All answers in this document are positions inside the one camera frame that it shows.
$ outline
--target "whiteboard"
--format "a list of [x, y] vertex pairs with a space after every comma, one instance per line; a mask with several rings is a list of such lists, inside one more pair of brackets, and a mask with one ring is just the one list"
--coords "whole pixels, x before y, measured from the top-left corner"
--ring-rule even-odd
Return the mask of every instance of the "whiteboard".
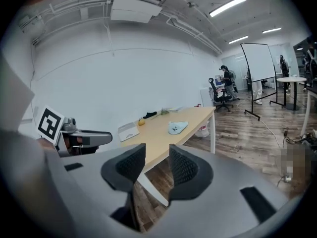
[[243, 43], [241, 47], [248, 62], [252, 81], [275, 77], [274, 64], [267, 44]]

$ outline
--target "light blue cloth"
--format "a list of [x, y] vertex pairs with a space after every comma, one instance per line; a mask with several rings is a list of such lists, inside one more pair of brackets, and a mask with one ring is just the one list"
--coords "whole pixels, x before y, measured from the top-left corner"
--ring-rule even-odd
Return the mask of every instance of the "light blue cloth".
[[184, 128], [186, 128], [188, 126], [188, 122], [187, 121], [178, 121], [178, 122], [173, 122], [170, 121], [168, 123], [168, 133], [172, 134], [172, 135], [176, 135], [181, 133]]

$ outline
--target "small yellow object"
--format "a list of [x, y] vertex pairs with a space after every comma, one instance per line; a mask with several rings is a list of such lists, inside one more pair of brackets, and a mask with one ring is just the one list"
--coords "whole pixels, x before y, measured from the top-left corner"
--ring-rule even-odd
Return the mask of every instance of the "small yellow object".
[[144, 119], [139, 119], [138, 125], [142, 126], [143, 124], [145, 124], [145, 120]]

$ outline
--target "white pants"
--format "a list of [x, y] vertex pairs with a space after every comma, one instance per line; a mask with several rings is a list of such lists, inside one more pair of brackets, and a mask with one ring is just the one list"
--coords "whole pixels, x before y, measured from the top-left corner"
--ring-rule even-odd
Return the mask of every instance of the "white pants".
[[253, 91], [253, 100], [262, 97], [262, 84], [261, 81], [253, 82], [252, 83], [252, 91]]

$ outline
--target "fluorescent light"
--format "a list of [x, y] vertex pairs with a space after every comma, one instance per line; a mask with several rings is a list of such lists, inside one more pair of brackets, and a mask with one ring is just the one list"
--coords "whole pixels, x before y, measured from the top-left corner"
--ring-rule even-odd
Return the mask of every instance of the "fluorescent light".
[[265, 33], [269, 33], [269, 32], [274, 32], [274, 31], [278, 31], [278, 30], [281, 30], [282, 28], [275, 28], [275, 29], [271, 29], [271, 30], [266, 30], [266, 31], [263, 31], [262, 33], [265, 34]]
[[242, 37], [242, 38], [236, 39], [236, 40], [234, 40], [234, 41], [231, 41], [231, 42], [229, 42], [229, 44], [234, 43], [234, 42], [238, 42], [238, 41], [241, 41], [241, 40], [243, 40], [243, 39], [247, 39], [247, 38], [248, 38], [248, 35], [247, 35], [247, 36], [245, 36], [245, 37]]
[[222, 6], [220, 6], [219, 8], [217, 8], [216, 10], [212, 11], [210, 13], [210, 16], [211, 17], [215, 17], [217, 14], [223, 12], [224, 10], [227, 10], [227, 9], [229, 9], [229, 8], [239, 4], [241, 2], [244, 2], [244, 1], [246, 1], [246, 0], [233, 0], [233, 1], [229, 2], [229, 3], [226, 3], [226, 4], [222, 5]]

